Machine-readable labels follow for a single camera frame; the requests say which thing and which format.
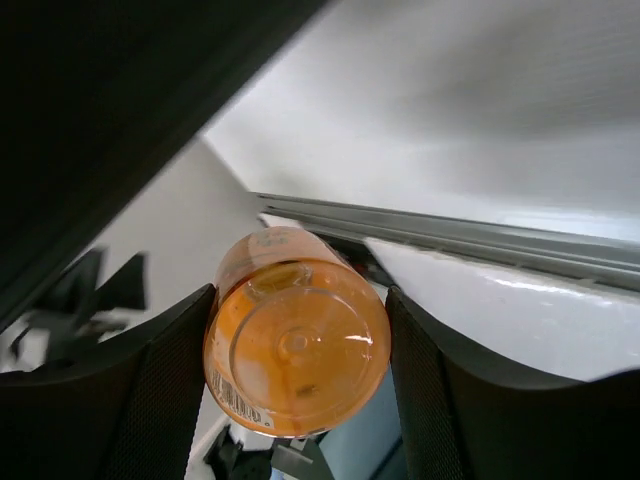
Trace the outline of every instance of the metal rail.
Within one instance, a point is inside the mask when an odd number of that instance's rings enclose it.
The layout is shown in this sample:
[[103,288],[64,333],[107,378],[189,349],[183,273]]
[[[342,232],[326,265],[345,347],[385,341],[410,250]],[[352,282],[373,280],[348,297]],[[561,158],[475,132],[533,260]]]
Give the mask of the metal rail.
[[376,237],[640,292],[640,244],[259,194],[264,212],[308,230],[362,242]]

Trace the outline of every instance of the orange plastic bottle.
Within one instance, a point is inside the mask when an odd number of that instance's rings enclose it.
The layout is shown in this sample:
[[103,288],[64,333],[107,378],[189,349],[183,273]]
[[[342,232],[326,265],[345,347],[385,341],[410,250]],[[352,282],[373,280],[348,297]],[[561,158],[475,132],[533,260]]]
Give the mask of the orange plastic bottle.
[[344,422],[389,363],[389,321],[375,290],[315,235],[273,227],[224,257],[204,343],[220,407],[267,435],[299,437]]

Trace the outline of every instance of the white wall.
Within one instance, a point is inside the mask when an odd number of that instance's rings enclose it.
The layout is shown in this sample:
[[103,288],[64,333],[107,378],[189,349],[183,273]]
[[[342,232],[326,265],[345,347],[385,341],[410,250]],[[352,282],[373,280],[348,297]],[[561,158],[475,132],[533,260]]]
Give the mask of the white wall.
[[440,322],[525,365],[579,380],[640,367],[640,296],[366,241],[402,290]]
[[640,233],[635,0],[343,0],[203,130],[252,191]]
[[[226,251],[261,228],[257,214],[254,196],[207,146],[196,140],[186,145],[95,240],[95,244],[109,249],[104,277],[138,251],[148,252],[149,310],[135,317],[138,321],[151,318],[212,282]],[[206,449],[222,426],[223,417],[205,388],[194,448]],[[210,474],[207,468],[203,471]]]

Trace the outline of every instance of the black object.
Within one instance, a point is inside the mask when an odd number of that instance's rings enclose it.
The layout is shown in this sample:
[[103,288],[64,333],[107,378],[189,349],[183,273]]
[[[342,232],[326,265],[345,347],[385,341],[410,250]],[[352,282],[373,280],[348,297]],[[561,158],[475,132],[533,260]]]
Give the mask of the black object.
[[242,447],[229,435],[229,426],[222,429],[204,457],[216,480],[269,480],[272,451],[243,451]]
[[382,461],[371,480],[407,480],[407,458],[404,454],[404,444],[398,440],[387,457]]
[[82,355],[0,375],[2,478],[182,480],[214,293]]
[[395,287],[387,310],[411,478],[637,476],[639,371],[581,383],[484,348]]
[[329,244],[345,262],[351,265],[351,267],[366,280],[387,288],[393,285],[391,276],[382,265],[378,263],[364,243],[339,238],[326,233],[316,233],[316,235]]
[[325,0],[7,0],[0,332]]
[[97,288],[105,252],[86,252],[40,297],[25,317],[26,329],[11,344],[20,356],[20,342],[32,329],[48,331],[45,360],[51,361],[98,344],[105,333],[124,330],[126,321],[99,318],[98,312],[114,308],[144,311],[147,308],[144,269],[146,255],[138,253],[104,285]]

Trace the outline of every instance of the barcode label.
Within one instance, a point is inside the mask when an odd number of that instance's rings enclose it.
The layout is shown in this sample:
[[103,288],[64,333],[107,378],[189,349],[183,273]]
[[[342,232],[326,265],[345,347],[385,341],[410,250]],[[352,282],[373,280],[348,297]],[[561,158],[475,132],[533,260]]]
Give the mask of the barcode label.
[[213,371],[213,392],[218,401],[224,404],[229,410],[233,411],[239,417],[249,422],[262,425],[263,427],[273,428],[271,417],[263,409],[253,408],[248,405],[244,399],[238,395],[235,388],[227,382],[220,372]]

